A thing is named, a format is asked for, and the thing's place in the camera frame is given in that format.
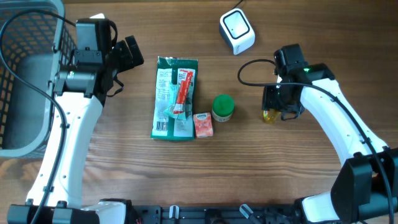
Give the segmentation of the yellow oil bottle grey cap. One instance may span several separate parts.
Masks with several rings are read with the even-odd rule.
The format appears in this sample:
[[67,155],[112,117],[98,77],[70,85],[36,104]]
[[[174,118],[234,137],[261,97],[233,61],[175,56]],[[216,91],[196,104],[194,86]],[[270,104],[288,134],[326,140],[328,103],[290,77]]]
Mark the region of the yellow oil bottle grey cap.
[[276,119],[280,116],[281,112],[275,109],[263,110],[262,117],[263,121],[267,124],[275,123]]

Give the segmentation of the green lid jar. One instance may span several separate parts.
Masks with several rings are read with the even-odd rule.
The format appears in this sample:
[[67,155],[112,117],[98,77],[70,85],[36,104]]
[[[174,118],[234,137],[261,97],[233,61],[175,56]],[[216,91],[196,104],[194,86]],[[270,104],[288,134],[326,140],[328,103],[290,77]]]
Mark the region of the green lid jar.
[[234,100],[229,95],[218,95],[212,105],[212,117],[218,122],[229,121],[234,112]]

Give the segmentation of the red tissue pack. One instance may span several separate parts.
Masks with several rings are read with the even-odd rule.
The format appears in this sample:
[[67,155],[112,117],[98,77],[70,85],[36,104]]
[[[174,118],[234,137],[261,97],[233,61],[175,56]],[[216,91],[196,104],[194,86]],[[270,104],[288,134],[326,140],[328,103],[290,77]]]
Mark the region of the red tissue pack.
[[197,138],[207,138],[214,135],[210,113],[198,113],[193,115],[195,135]]

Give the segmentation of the green glove package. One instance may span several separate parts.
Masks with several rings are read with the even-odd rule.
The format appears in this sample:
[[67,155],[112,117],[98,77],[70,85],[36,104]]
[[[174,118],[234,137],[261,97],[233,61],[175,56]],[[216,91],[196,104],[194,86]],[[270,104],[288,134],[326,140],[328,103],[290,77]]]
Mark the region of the green glove package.
[[[180,84],[178,70],[193,70],[185,110],[181,114],[173,114]],[[193,122],[193,98],[198,75],[198,60],[159,57],[155,81],[154,117],[151,138],[168,141],[189,141],[195,138]]]

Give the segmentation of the red toothpaste tube box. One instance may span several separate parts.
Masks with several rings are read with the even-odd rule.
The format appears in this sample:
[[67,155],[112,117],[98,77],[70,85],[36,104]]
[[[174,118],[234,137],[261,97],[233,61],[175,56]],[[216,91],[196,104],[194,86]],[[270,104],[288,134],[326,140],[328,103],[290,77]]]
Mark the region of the red toothpaste tube box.
[[178,70],[178,83],[180,88],[178,90],[177,99],[174,104],[173,114],[181,114],[185,110],[185,101],[190,88],[191,80],[194,76],[193,70],[179,69]]

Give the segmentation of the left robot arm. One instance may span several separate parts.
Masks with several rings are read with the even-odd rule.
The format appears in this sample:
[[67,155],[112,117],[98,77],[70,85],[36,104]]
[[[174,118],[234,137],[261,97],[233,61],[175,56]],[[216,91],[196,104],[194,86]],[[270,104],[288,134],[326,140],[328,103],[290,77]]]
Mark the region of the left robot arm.
[[24,205],[11,205],[8,223],[126,223],[131,201],[106,198],[82,205],[82,178],[88,146],[105,101],[114,96],[118,74],[143,64],[134,37],[118,40],[106,18],[75,24],[77,47],[55,75],[55,107],[39,174]]

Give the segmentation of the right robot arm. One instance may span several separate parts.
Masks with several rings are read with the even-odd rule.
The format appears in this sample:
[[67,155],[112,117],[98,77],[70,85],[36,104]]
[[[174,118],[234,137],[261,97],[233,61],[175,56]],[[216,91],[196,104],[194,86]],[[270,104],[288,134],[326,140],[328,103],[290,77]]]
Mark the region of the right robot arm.
[[331,141],[341,170],[330,191],[298,200],[305,223],[354,223],[397,213],[397,150],[358,116],[324,64],[309,65],[298,44],[274,52],[277,84],[264,89],[263,110],[282,119],[308,110]]

